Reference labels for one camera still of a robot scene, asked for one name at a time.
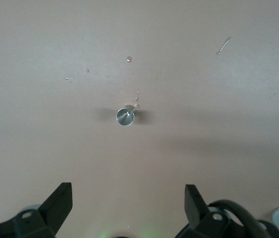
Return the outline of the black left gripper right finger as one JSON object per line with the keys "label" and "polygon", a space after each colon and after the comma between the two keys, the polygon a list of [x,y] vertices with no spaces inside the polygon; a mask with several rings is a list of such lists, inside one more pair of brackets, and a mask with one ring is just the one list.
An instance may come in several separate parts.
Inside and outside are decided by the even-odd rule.
{"label": "black left gripper right finger", "polygon": [[185,186],[184,210],[188,224],[176,238],[247,238],[244,227],[222,208],[208,206],[193,184]]}

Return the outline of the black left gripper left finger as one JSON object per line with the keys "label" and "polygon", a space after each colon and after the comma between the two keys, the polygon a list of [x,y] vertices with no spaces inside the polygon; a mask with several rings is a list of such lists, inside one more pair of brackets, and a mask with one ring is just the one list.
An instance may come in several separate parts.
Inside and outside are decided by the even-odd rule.
{"label": "black left gripper left finger", "polygon": [[0,223],[0,238],[56,238],[72,209],[72,184],[61,183],[40,205]]}

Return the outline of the steel double-cone jigger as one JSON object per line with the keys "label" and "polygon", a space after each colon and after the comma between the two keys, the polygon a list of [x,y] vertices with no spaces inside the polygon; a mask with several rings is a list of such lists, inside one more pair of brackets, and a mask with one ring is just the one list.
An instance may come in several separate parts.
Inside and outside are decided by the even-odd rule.
{"label": "steel double-cone jigger", "polygon": [[134,105],[125,104],[123,108],[120,108],[116,112],[116,121],[122,126],[130,126],[134,123],[136,118],[137,110],[139,109],[139,104]]}

